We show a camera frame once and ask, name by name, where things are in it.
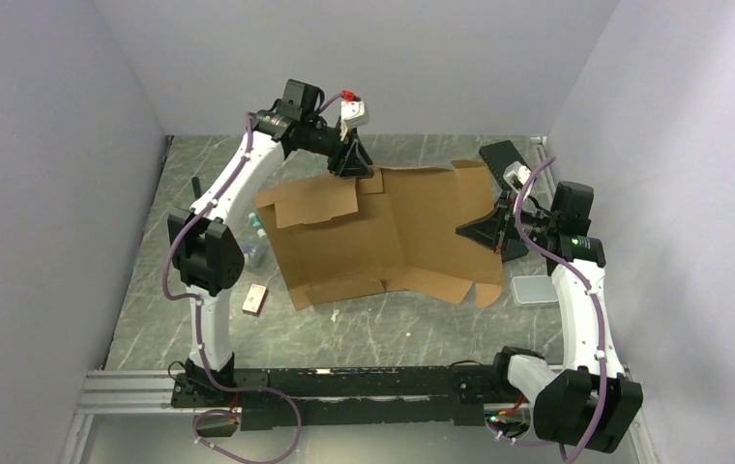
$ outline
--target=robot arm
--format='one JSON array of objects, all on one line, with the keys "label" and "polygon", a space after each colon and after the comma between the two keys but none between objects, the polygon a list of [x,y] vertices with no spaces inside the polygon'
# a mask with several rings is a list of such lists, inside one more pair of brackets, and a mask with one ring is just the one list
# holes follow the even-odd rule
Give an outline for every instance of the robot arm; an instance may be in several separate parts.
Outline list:
[{"label": "robot arm", "polygon": [[[215,378],[233,385],[233,345],[228,332],[229,292],[239,279],[244,256],[236,243],[230,224],[245,214],[253,196],[295,150],[307,150],[328,157],[328,169],[339,177],[370,177],[372,161],[362,145],[356,128],[368,122],[365,103],[343,92],[340,116],[335,127],[321,117],[325,105],[322,91],[305,83],[289,80],[282,99],[270,109],[250,115],[250,130],[240,148],[211,187],[186,210],[175,210],[168,218],[168,235],[176,237],[195,223],[176,248],[172,264],[180,271],[191,298],[191,352],[186,371],[195,383],[210,388],[204,370],[215,371]],[[197,305],[201,305],[201,327],[195,325]],[[203,365],[197,346],[197,330],[202,331]]]},{"label": "robot arm", "polygon": [[[529,195],[533,174],[509,141],[482,147],[482,159],[502,187],[502,195],[488,216],[462,225],[456,233],[505,255],[508,246],[529,240],[573,268],[547,259],[547,271],[558,294],[561,310],[564,360],[562,371],[549,368],[541,355],[506,347],[496,355],[493,367],[499,378],[519,389],[533,407],[533,424],[539,438],[565,445],[577,445],[584,437],[598,409],[598,389],[606,380],[603,413],[586,448],[614,451],[640,409],[641,386],[625,376],[615,353],[603,299],[606,261],[600,240],[589,237],[593,190],[571,182],[558,184],[549,210],[536,202],[536,212],[521,212],[526,238],[516,229],[516,198]],[[599,348],[598,313],[603,316],[603,349]]]}]

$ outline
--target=gray marble floor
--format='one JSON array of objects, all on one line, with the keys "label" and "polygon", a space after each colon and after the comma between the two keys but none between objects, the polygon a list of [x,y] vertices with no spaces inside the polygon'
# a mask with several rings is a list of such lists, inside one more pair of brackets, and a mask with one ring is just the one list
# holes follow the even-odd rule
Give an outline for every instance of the gray marble floor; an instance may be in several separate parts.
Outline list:
[{"label": "gray marble floor", "polygon": [[[470,135],[380,135],[363,137],[378,164],[450,166],[450,160],[476,159],[480,145],[510,138],[530,165],[538,164],[528,137]],[[162,297],[161,269],[168,248],[165,219],[172,206],[187,208],[193,201],[191,176],[204,186],[220,174],[239,146],[240,136],[176,137],[160,179],[123,309],[114,333],[107,369],[160,369],[184,361],[191,343],[191,318],[184,301]],[[323,172],[323,157],[291,156],[263,186],[306,178]],[[547,185],[534,190],[548,203]],[[246,220],[232,227],[240,242],[255,240]],[[550,362],[562,357],[561,316],[557,304],[520,307],[507,288],[512,276],[541,275],[537,255],[505,265],[505,291],[493,306],[474,307],[470,294],[461,304],[395,292],[296,311],[285,291],[271,252],[263,265],[245,271],[231,294],[231,337],[240,367],[325,367],[428,365],[460,360],[492,361],[503,346],[534,349]],[[183,289],[176,272],[172,291]],[[260,317],[242,312],[242,300],[252,283],[270,293]]]}]

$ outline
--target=white wall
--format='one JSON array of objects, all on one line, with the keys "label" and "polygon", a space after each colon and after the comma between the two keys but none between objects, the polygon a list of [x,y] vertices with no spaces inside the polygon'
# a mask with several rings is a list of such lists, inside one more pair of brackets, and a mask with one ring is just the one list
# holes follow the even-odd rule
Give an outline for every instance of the white wall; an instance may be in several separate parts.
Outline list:
[{"label": "white wall", "polygon": [[162,147],[90,1],[0,1],[0,464],[57,461],[108,348]]},{"label": "white wall", "polygon": [[546,134],[617,0],[96,0],[168,133],[238,133],[288,77],[370,133]]},{"label": "white wall", "polygon": [[622,0],[549,140],[663,462],[735,462],[735,2]]}]

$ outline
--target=purple cable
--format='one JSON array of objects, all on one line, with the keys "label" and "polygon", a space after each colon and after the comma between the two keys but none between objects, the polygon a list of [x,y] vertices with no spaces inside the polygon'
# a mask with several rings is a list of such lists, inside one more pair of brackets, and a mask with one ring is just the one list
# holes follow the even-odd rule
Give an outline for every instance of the purple cable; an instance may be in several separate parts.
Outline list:
[{"label": "purple cable", "polygon": [[321,106],[319,106],[319,109],[316,110],[316,114],[322,114],[322,111],[328,109],[328,106],[330,106],[331,104],[333,104],[335,101],[339,100],[340,98],[341,98],[341,92],[330,97],[327,101],[322,103]]},{"label": "purple cable", "polygon": [[[240,172],[242,171],[243,166],[245,166],[245,163],[250,160],[249,153],[253,149],[253,128],[251,126],[251,118],[252,114],[247,113],[246,115],[246,124],[245,124],[245,130],[246,130],[246,146],[245,146],[245,153],[243,154],[242,158],[240,159],[239,164],[234,168],[233,171],[231,171],[230,176],[228,176],[228,179],[220,186],[220,188],[217,190],[217,194],[214,195],[214,200],[219,199],[226,190],[228,190],[229,187],[231,187],[231,184],[233,184],[234,180],[239,176]],[[172,302],[175,302],[177,300],[183,300],[185,298],[192,298],[196,300],[196,309],[194,310],[194,326],[196,327],[196,344],[197,346],[204,346],[202,342],[202,297],[195,293],[182,293],[179,295],[172,295],[170,289],[168,288],[168,272],[171,268],[171,261],[174,259],[174,253],[176,252],[177,248],[180,246],[180,244],[183,242],[183,239],[185,239],[185,236],[189,233],[189,231],[194,227],[195,224],[199,222],[200,219],[204,218],[205,215],[208,214],[208,212],[213,208],[211,202],[207,203],[205,207],[197,214],[194,215],[194,217],[186,223],[186,225],[180,230],[180,232],[177,234],[177,236],[174,238],[174,241],[171,243],[171,248],[168,250],[168,254],[165,256],[165,265],[162,268],[162,293],[165,295],[167,299],[169,299]],[[251,461],[249,459],[246,459],[242,456],[238,456],[227,449],[223,449],[221,447],[218,447],[208,440],[205,440],[204,438],[201,438],[199,436],[199,431],[197,427],[199,426],[200,421],[202,421],[204,418],[208,416],[214,416],[217,414],[223,414],[226,416],[235,416],[233,413],[229,411],[224,411],[222,409],[212,409],[209,411],[206,411],[199,416],[197,416],[193,421],[193,434],[194,437],[196,437],[197,442],[201,443],[202,445],[205,445],[206,447],[210,448],[211,450],[214,450],[220,454],[223,454],[227,457],[230,457],[231,459],[235,459],[239,462],[242,462],[244,464],[275,464],[277,462],[282,461],[285,457],[287,457],[291,452],[293,452],[297,445],[299,444],[299,438],[302,435],[302,416],[299,412],[299,407],[297,407],[296,403],[291,399],[290,396],[285,394],[282,391],[271,389],[269,387],[246,387],[246,388],[236,388],[232,389],[229,387],[226,387],[219,382],[217,382],[217,379],[214,378],[214,374],[211,373],[211,367],[208,363],[208,356],[205,354],[205,350],[199,350],[199,358],[202,360],[202,365],[205,368],[205,373],[208,374],[208,380],[211,381],[211,384],[216,387],[217,389],[223,391],[223,392],[268,392],[273,393],[281,398],[283,398],[285,401],[288,402],[288,404],[293,409],[294,413],[296,414],[296,423],[297,423],[297,429],[296,434],[293,438],[293,443],[291,443],[291,446],[287,449],[286,452],[284,452],[282,455],[275,459],[271,459],[269,461]]]},{"label": "purple cable", "polygon": [[[586,277],[584,277],[584,274],[582,274],[581,271],[576,269],[575,266],[573,266],[572,264],[568,263],[567,261],[561,259],[549,250],[540,247],[538,244],[530,240],[530,237],[528,237],[527,233],[524,231],[524,224],[521,222],[521,209],[524,206],[524,197],[526,196],[525,193],[536,182],[536,178],[539,176],[539,173],[550,166],[553,161],[555,161],[555,157],[549,157],[545,159],[541,164],[539,164],[539,166],[530,173],[530,177],[527,178],[527,182],[524,183],[524,187],[521,188],[521,191],[515,198],[515,230],[518,231],[518,236],[521,237],[521,241],[524,242],[528,247],[531,247],[545,258],[551,259],[561,266],[569,269],[570,272],[578,277],[578,280],[580,280],[581,283],[584,284],[584,289],[589,292],[593,288],[593,286],[590,281]],[[601,301],[599,301],[598,295],[594,293],[590,294],[590,298],[592,299],[593,306],[596,310],[596,319],[598,319],[598,349],[600,351],[605,351],[604,345],[606,344],[606,329],[605,323],[603,321],[603,309],[601,308]],[[590,419],[590,423],[587,425],[586,430],[584,430],[584,434],[581,436],[581,439],[578,440],[578,444],[575,445],[575,449],[573,449],[573,452],[570,454],[569,458],[565,457],[562,454],[562,458],[564,458],[564,462],[567,464],[575,462],[575,460],[581,455],[581,453],[584,451],[584,448],[586,448],[587,444],[590,442],[590,439],[593,437],[593,434],[595,434],[596,427],[598,427],[598,424],[601,421],[603,407],[606,403],[606,358],[601,358],[599,360],[599,368],[601,370],[601,375],[599,376],[599,399],[596,403],[596,410],[593,412],[593,418]]]}]

